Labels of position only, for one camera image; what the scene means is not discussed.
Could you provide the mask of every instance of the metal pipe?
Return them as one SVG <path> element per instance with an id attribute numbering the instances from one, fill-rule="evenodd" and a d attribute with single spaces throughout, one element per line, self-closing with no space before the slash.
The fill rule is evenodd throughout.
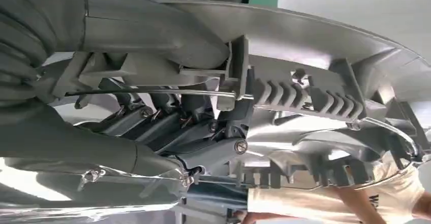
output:
<path id="1" fill-rule="evenodd" d="M 192 94 L 192 95 L 213 95 L 220 97 L 229 97 L 236 98 L 236 93 L 234 92 L 220 92 L 220 91 L 205 91 L 205 90 L 195 90 L 195 89 L 176 89 L 176 88 L 125 88 L 125 89 L 99 89 L 99 90 L 84 90 L 77 92 L 68 92 L 66 96 L 75 96 L 75 95 L 83 95 L 83 94 L 106 94 L 106 93 L 173 93 L 173 94 Z M 243 99 L 253 100 L 252 94 L 245 94 Z"/>
<path id="2" fill-rule="evenodd" d="M 392 126 L 392 125 L 389 125 L 389 124 L 384 123 L 384 122 L 382 122 L 382 121 L 376 120 L 376 119 L 374 119 L 374 118 L 366 117 L 366 118 L 364 118 L 364 119 L 363 119 L 363 121 L 366 121 L 366 122 L 372 123 L 372 124 L 377 125 L 377 126 L 384 127 L 384 128 L 386 128 L 386 129 L 388 129 L 388 130 L 390 130 L 390 131 L 392 131 L 392 132 L 394 132 L 394 133 L 396 133 L 396 134 L 400 135 L 404 140 L 406 140 L 406 141 L 409 143 L 409 145 L 410 145 L 410 147 L 409 147 L 409 148 L 412 150 L 411 154 L 412 154 L 413 156 L 417 156 L 417 155 L 419 154 L 419 150 L 418 150 L 418 148 L 416 147 L 415 141 L 413 141 L 413 139 L 412 139 L 412 138 L 410 138 L 410 136 L 408 136 L 408 135 L 407 135 L 406 133 L 404 133 L 403 131 L 401 131 L 401 130 L 397 129 L 396 127 L 394 127 L 394 126 Z"/>

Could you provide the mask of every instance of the white t-shirt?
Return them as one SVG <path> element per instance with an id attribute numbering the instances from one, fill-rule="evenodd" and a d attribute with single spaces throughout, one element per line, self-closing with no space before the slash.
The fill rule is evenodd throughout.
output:
<path id="1" fill-rule="evenodd" d="M 376 181 L 394 175 L 398 168 L 390 154 L 383 157 L 373 172 Z M 419 173 L 408 166 L 399 175 L 380 185 L 366 189 L 370 202 L 387 224 L 401 224 L 413 219 L 412 209 L 424 193 Z M 249 212 L 267 212 L 324 223 L 361 223 L 356 215 L 328 188 L 249 189 Z"/>

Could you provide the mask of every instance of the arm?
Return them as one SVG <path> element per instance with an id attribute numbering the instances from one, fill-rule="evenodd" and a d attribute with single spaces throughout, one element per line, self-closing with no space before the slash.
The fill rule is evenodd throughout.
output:
<path id="1" fill-rule="evenodd" d="M 253 213 L 249 212 L 245 216 L 241 224 L 253 224 L 258 220 L 280 219 L 280 218 L 296 218 L 288 215 L 278 215 L 272 213 Z"/>
<path id="2" fill-rule="evenodd" d="M 344 204 L 365 224 L 386 224 L 370 203 L 365 190 L 352 187 L 332 187 Z"/>

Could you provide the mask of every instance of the protective cover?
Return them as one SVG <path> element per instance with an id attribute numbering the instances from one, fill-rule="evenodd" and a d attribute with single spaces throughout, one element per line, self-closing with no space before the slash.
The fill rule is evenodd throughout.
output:
<path id="1" fill-rule="evenodd" d="M 147 177 L 92 164 L 2 157 L 0 170 L 0 223 L 93 222 L 166 210 L 191 184 L 179 169 Z"/>

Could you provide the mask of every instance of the wall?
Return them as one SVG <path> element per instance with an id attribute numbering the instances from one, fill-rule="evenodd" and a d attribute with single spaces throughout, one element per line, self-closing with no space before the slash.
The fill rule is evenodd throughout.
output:
<path id="1" fill-rule="evenodd" d="M 399 42 L 431 60 L 431 0 L 279 0 L 279 7 L 344 22 Z"/>

